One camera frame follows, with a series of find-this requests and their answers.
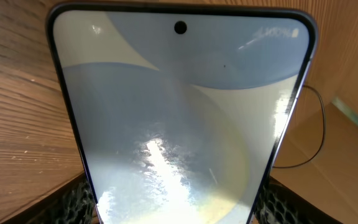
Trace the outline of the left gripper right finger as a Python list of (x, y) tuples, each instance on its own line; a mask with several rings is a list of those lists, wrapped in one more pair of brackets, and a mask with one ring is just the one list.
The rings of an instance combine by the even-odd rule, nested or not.
[(257, 197), (254, 216), (260, 224), (340, 224), (273, 177)]

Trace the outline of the Galaxy S24 smartphone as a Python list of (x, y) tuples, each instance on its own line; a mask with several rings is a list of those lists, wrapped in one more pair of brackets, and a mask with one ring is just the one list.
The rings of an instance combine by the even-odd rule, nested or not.
[(102, 223), (248, 223), (318, 38), (296, 9), (70, 1), (45, 31)]

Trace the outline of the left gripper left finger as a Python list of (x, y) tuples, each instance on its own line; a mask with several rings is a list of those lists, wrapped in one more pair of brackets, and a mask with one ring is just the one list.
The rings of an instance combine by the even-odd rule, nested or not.
[(3, 224), (92, 224), (94, 200), (84, 174)]

